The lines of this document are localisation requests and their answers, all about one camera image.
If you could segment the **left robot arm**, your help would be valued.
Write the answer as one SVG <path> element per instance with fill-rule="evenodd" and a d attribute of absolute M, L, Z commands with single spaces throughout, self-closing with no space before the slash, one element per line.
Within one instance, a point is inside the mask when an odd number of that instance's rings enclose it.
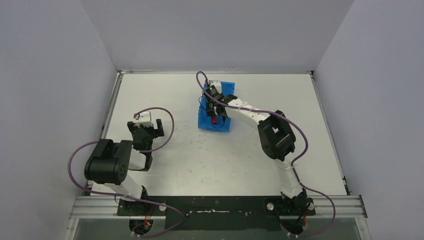
<path fill-rule="evenodd" d="M 150 170 L 153 162 L 153 140 L 165 135 L 161 119 L 156 120 L 156 125 L 154 127 L 151 121 L 129 121 L 127 127 L 132 140 L 114 142 L 111 139 L 100 139 L 84 168 L 87 180 L 122 194 L 129 201 L 129 210 L 137 216 L 148 210 L 149 202 L 145 199 L 148 193 L 128 172 Z"/>

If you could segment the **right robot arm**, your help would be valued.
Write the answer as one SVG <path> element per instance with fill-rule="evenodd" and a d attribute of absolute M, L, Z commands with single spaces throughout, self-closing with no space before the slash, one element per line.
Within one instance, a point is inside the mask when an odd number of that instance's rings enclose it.
<path fill-rule="evenodd" d="M 239 120 L 257 130 L 262 151 L 278 168 L 282 209 L 290 215 L 299 211 L 307 195 L 293 165 L 286 160 L 286 156 L 295 151 L 296 136 L 284 113 L 264 111 L 233 94 L 223 94 L 220 81 L 204 85 L 200 109 L 201 115 L 208 118 L 206 123 L 211 131 L 228 132 L 231 120 Z"/>

